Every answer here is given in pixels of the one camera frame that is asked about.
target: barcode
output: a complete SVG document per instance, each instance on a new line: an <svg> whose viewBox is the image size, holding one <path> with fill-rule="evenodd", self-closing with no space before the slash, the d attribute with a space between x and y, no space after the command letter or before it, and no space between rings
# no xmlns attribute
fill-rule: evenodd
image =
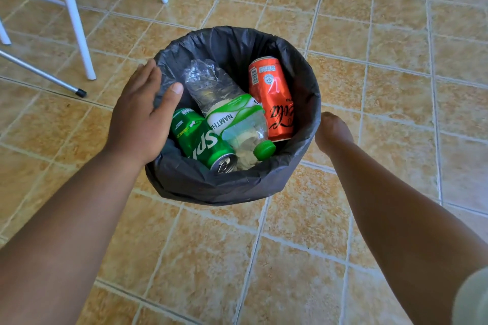
<svg viewBox="0 0 488 325"><path fill-rule="evenodd" d="M258 82L259 82L259 79L258 79L258 70L256 69L256 67L254 67L253 69L251 69L251 81L252 81L252 84L253 85L257 85Z"/></svg>

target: red soda can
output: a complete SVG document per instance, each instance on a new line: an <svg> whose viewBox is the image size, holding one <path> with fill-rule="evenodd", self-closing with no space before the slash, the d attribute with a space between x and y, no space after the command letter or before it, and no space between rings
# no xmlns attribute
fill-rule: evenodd
<svg viewBox="0 0 488 325"><path fill-rule="evenodd" d="M249 65L249 94L265 110L268 138L273 142L291 139L293 100L276 58L258 58Z"/></svg>

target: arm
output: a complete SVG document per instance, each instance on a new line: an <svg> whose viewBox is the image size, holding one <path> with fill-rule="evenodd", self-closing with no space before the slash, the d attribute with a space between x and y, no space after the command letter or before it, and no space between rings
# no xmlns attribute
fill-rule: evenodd
<svg viewBox="0 0 488 325"><path fill-rule="evenodd" d="M75 323L145 163L161 151L183 87L160 107L154 60L140 65L114 108L107 144L0 250L5 324Z"/></svg>
<svg viewBox="0 0 488 325"><path fill-rule="evenodd" d="M330 156L358 228L412 322L450 323L459 287L488 266L488 245L361 150L337 116L322 114L316 142Z"/></svg>

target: green bottle cap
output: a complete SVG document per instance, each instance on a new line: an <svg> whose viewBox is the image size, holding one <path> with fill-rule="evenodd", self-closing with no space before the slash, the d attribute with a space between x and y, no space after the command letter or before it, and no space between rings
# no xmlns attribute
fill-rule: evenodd
<svg viewBox="0 0 488 325"><path fill-rule="evenodd" d="M265 140L254 148L254 155L258 161L265 161L276 151L276 145L271 140Z"/></svg>

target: can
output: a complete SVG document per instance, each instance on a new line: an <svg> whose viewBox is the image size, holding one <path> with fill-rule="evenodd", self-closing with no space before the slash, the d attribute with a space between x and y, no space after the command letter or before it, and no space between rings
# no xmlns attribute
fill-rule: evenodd
<svg viewBox="0 0 488 325"><path fill-rule="evenodd" d="M191 108L180 108L174 112L171 132L187 157L202 162L216 174L235 169L235 150L212 130L204 117Z"/></svg>
<svg viewBox="0 0 488 325"><path fill-rule="evenodd" d="M261 57L249 65L249 94L265 110L268 138L272 142L293 136L293 99L280 62Z"/></svg>

